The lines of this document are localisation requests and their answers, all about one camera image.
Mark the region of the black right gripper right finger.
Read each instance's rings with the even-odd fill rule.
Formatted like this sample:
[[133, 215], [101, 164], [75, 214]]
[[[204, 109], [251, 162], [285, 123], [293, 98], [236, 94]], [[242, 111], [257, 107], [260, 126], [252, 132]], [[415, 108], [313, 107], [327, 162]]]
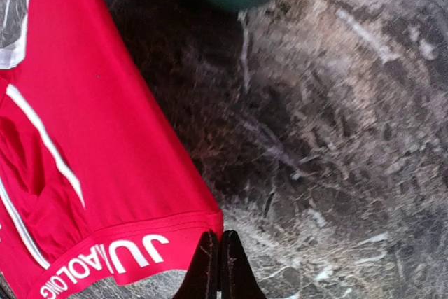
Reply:
[[256, 281], [237, 231], [223, 233], [220, 256], [221, 298], [267, 298]]

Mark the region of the red boxer briefs white trim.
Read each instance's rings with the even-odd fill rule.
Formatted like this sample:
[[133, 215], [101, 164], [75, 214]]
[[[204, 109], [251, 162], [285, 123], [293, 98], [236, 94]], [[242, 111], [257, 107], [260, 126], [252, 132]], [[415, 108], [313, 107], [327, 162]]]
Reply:
[[223, 215], [104, 0], [29, 0], [24, 59], [1, 69], [1, 273], [67, 298], [185, 270]]

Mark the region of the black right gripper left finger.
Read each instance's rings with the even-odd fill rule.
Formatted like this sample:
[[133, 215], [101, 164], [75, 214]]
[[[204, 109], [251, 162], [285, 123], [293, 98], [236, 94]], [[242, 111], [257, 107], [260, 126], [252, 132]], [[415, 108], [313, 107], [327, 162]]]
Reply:
[[173, 299], [216, 299], [218, 292], [218, 238], [203, 232], [185, 278]]

